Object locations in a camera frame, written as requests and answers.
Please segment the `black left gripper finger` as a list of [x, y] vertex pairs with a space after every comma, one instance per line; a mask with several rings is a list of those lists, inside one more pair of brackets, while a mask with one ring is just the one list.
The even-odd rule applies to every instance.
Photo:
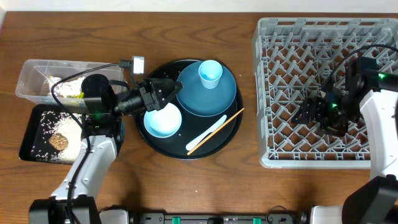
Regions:
[[182, 82], [178, 82], [169, 78], [146, 78], [145, 81], [153, 88], [183, 88]]
[[182, 88], [182, 82], [161, 82], [158, 89], [159, 110], [165, 108]]

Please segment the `light blue bowl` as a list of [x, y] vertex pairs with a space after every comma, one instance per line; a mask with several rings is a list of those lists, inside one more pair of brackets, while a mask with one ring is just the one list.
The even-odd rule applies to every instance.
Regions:
[[144, 114], [144, 127], [146, 131], [156, 138], [169, 138], [174, 135], [182, 125], [182, 114], [172, 103], [168, 103], [161, 110], [147, 111]]

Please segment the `light blue cup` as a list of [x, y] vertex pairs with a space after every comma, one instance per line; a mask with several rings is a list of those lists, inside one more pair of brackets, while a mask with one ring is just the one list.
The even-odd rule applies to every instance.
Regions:
[[206, 89], [214, 89], [223, 74], [223, 67], [215, 60], [205, 60], [200, 64], [198, 74]]

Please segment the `brown cookie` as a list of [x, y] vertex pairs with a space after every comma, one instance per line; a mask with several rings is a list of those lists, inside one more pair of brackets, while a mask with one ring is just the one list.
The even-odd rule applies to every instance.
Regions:
[[58, 151], [64, 151], [68, 147], [68, 139], [60, 133], [52, 135], [49, 143]]

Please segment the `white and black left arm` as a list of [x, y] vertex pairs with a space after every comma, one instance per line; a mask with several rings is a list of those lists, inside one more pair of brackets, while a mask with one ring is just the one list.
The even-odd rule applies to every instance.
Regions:
[[124, 85], [104, 75], [83, 80], [86, 110], [57, 103], [56, 109], [71, 118], [82, 115], [79, 154], [69, 173], [48, 199], [37, 199], [29, 209], [29, 223], [132, 223], [128, 210], [112, 206], [99, 212], [96, 198], [105, 175], [124, 141], [122, 116], [163, 109], [183, 88], [168, 78], [146, 78], [136, 89], [115, 94], [113, 85]]

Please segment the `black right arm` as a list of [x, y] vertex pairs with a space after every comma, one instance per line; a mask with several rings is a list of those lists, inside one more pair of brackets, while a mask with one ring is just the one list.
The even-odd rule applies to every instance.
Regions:
[[380, 72], [374, 58], [348, 65], [345, 93], [326, 81], [325, 96], [307, 98], [295, 124], [316, 121], [325, 134], [342, 137], [348, 123], [364, 119], [371, 153], [369, 182], [342, 206], [315, 206], [310, 223], [397, 223], [397, 75]]

